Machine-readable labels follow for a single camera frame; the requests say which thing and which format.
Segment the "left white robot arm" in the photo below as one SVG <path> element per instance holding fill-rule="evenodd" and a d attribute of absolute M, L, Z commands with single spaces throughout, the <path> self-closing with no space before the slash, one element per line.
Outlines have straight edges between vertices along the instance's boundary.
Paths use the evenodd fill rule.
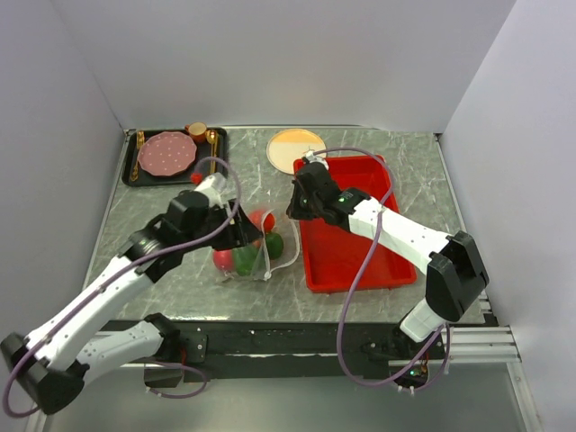
<path fill-rule="evenodd" d="M 180 331 L 160 313 L 110 337 L 94 336 L 125 303 L 180 266 L 185 254 L 240 248 L 261 237 L 238 200 L 224 201 L 212 189 L 180 193 L 165 213 L 132 233 L 103 272 L 60 313 L 26 336 L 12 333 L 2 341 L 10 370 L 4 412 L 20 416 L 9 403 L 14 383 L 37 410 L 50 415 L 63 410 L 90 382 L 135 360 L 186 370 Z"/>

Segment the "clear zip top bag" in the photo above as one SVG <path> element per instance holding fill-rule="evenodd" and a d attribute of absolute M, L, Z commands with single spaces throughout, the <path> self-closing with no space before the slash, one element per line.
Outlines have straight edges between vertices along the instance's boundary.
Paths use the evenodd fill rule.
<path fill-rule="evenodd" d="M 262 202 L 249 206 L 247 212 L 247 216 L 255 210 L 267 210 L 273 213 L 275 226 L 272 231 L 283 237 L 284 249 L 282 256 L 276 260 L 269 258 L 265 240 L 267 233 L 260 230 L 262 237 L 249 244 L 254 245 L 258 250 L 251 275 L 239 276 L 235 270 L 233 272 L 222 272 L 215 267 L 219 282 L 228 280 L 268 281 L 275 274 L 278 274 L 281 269 L 292 266 L 297 261 L 302 249 L 300 235 L 296 222 L 285 214 L 286 207 L 286 202 Z"/>

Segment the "red apple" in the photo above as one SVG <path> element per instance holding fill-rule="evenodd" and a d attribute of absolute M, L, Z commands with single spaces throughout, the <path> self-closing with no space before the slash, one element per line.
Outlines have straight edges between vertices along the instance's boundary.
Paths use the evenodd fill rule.
<path fill-rule="evenodd" d="M 235 264 L 232 250 L 213 250 L 212 262 L 214 266 L 222 272 L 233 272 Z"/>

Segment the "green bell pepper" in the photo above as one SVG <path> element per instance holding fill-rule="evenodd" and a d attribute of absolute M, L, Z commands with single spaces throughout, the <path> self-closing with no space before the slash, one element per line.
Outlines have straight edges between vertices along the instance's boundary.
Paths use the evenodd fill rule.
<path fill-rule="evenodd" d="M 234 248 L 232 250 L 232 258 L 236 274 L 239 276 L 251 275 L 257 254 L 258 250 L 254 245 Z"/>

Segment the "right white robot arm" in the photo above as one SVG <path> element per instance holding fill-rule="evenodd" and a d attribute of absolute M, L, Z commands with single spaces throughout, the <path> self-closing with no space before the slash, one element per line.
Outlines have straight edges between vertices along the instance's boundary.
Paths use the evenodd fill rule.
<path fill-rule="evenodd" d="M 384 206 L 357 188 L 340 189 L 329 164 L 311 153 L 295 170 L 287 215 L 297 221 L 320 219 L 407 259 L 425 277 L 425 297 L 400 322 L 395 351 L 414 358 L 426 338 L 446 323 L 456 323 L 489 284 L 473 237 L 427 228 Z"/>

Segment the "green lime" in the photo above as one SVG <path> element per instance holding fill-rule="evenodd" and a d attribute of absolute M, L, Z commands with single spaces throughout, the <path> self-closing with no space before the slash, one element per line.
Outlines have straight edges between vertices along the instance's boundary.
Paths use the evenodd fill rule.
<path fill-rule="evenodd" d="M 283 237 L 277 232 L 268 232 L 265 235 L 266 250 L 271 260 L 280 258 L 284 252 Z"/>

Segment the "red tomato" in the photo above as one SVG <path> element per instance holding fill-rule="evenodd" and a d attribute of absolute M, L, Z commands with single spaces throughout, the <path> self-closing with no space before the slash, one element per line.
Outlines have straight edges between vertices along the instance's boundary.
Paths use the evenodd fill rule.
<path fill-rule="evenodd" d="M 271 232 L 275 227 L 275 216 L 271 211 L 255 210 L 248 217 L 251 222 L 264 233 Z"/>

